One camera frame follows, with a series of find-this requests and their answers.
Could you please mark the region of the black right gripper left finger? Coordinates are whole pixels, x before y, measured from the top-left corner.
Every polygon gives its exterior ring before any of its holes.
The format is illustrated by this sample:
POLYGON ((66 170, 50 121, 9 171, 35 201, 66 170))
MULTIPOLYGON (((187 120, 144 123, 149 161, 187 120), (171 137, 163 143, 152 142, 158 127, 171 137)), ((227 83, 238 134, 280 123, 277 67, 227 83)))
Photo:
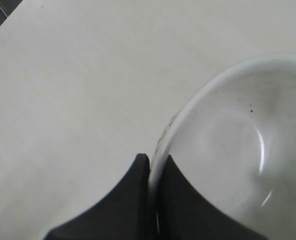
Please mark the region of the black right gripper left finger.
POLYGON ((47 240, 144 240, 150 162, 136 155, 120 182, 97 204, 51 229, 47 240))

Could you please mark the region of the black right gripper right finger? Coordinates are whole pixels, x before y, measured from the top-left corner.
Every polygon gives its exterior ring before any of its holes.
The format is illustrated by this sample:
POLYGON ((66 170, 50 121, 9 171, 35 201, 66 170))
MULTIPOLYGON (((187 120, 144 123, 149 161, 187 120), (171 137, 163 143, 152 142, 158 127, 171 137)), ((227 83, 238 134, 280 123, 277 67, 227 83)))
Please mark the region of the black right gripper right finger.
POLYGON ((263 240, 215 208, 188 182, 168 156, 158 189, 159 236, 162 240, 263 240))

